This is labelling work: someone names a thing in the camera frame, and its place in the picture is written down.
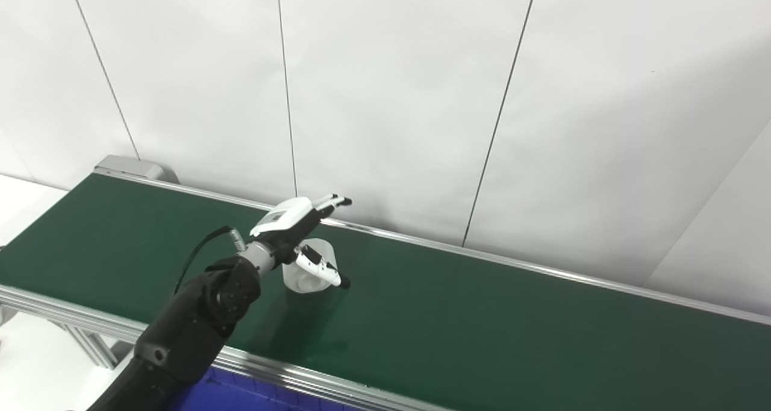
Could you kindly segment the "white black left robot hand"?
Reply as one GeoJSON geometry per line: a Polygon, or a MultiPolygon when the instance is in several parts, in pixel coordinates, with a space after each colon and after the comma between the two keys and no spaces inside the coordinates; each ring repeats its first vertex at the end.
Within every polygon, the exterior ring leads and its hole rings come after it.
{"type": "Polygon", "coordinates": [[[300,196],[279,203],[251,230],[239,255],[264,277],[280,265],[295,265],[286,286],[297,293],[312,293],[329,286],[349,289],[350,279],[341,274],[317,249],[306,243],[311,231],[338,207],[352,205],[345,196],[330,194],[319,201],[300,196]]]}

